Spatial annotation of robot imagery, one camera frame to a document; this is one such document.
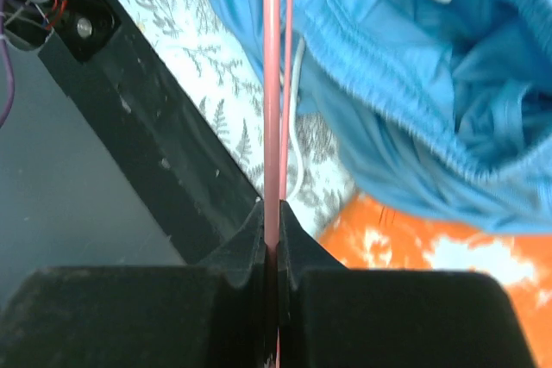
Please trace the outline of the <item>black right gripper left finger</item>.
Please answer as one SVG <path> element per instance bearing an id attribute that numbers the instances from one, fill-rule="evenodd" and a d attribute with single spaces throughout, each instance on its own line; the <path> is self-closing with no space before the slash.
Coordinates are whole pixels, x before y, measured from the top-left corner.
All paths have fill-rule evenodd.
<path id="1" fill-rule="evenodd" d="M 260 367 L 263 207 L 195 265 L 50 267 L 1 314 L 4 367 Z"/>

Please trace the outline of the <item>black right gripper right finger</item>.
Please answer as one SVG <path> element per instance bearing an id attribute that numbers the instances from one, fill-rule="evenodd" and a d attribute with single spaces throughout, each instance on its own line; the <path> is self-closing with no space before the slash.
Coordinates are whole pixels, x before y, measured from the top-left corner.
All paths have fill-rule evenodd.
<path id="1" fill-rule="evenodd" d="M 353 270 L 280 206 L 283 367 L 531 367 L 509 297 L 466 271 Z"/>

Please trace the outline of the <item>light blue shorts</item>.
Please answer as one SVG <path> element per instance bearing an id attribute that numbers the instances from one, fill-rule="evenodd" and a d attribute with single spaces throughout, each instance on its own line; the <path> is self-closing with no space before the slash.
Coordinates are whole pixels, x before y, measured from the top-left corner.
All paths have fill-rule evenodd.
<path id="1" fill-rule="evenodd" d="M 292 0 L 299 107 L 406 213 L 551 229 L 551 0 Z"/>

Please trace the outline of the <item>pink wire hanger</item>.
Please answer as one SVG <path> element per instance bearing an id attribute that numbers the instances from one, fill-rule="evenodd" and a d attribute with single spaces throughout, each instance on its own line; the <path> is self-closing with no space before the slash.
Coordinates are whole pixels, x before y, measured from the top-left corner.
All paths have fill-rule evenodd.
<path id="1" fill-rule="evenodd" d="M 279 367 L 278 245 L 286 196 L 293 0 L 263 0 L 264 241 L 267 246 L 267 366 Z"/>

